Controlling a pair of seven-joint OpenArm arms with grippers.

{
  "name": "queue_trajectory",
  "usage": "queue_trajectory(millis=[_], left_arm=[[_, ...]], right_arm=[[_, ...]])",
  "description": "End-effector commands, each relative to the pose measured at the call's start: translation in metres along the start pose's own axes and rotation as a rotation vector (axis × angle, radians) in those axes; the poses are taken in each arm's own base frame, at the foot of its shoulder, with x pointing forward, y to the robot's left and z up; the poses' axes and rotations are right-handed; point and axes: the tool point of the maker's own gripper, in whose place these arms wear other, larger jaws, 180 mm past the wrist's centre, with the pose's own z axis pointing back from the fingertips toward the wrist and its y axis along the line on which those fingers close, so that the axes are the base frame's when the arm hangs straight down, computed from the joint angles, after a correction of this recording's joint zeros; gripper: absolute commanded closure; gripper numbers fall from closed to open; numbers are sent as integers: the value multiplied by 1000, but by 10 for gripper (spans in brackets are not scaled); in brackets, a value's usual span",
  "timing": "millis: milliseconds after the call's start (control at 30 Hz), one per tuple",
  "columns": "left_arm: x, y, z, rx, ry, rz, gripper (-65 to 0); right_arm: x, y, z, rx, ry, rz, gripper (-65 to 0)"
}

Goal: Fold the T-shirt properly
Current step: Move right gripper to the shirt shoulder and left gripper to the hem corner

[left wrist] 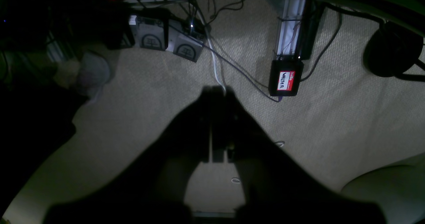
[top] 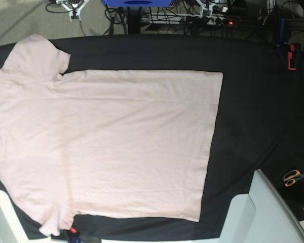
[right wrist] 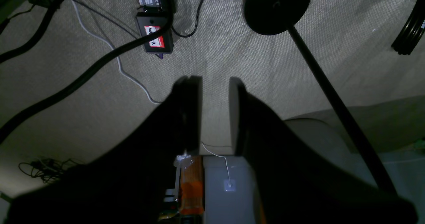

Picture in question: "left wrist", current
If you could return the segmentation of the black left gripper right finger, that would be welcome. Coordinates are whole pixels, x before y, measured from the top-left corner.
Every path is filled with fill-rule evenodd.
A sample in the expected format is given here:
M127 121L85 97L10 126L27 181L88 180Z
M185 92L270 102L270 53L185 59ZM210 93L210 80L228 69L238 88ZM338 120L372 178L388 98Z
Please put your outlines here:
M212 91L212 148L226 149L245 196L235 223L387 223L377 204L345 198L311 177L271 141L230 89Z

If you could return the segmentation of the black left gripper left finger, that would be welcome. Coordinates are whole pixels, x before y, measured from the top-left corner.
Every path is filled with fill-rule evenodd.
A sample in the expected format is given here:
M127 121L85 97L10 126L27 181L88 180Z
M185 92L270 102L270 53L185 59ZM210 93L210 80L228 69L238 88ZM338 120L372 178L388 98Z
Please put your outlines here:
M52 206L48 224L190 223L187 183L208 157L210 87L179 112L158 139L108 184L79 200Z

